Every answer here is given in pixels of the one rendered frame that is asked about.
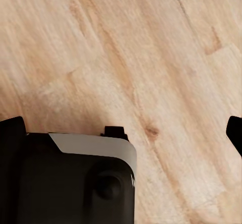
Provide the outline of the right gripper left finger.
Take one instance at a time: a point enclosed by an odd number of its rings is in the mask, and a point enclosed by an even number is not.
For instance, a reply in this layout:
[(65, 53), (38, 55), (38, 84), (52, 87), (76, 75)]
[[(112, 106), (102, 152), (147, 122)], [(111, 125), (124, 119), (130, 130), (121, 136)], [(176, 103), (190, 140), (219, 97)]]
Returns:
[(21, 116), (0, 122), (0, 177), (26, 135)]

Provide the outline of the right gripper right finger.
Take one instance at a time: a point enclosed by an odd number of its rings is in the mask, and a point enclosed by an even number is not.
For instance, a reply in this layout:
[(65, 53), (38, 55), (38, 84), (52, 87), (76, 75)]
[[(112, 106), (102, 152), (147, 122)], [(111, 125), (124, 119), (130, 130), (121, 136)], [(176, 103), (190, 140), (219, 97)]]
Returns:
[(230, 116), (226, 134), (242, 157), (242, 118)]

